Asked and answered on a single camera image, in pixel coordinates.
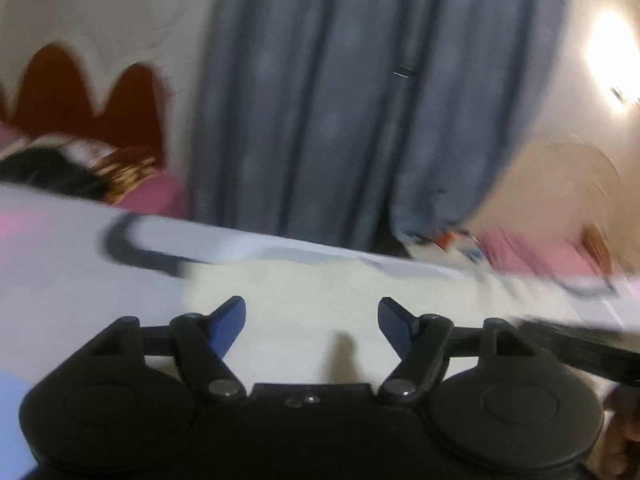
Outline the person's right hand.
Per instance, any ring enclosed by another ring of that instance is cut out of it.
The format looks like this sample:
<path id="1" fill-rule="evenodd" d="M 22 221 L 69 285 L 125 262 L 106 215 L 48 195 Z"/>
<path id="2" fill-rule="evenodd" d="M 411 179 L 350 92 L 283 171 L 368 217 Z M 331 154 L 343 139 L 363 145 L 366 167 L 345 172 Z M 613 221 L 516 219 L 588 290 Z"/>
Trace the person's right hand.
<path id="1" fill-rule="evenodd" d="M 611 414 L 599 460 L 602 479 L 635 479 L 639 474 L 639 389 L 616 387 L 604 401 Z"/>

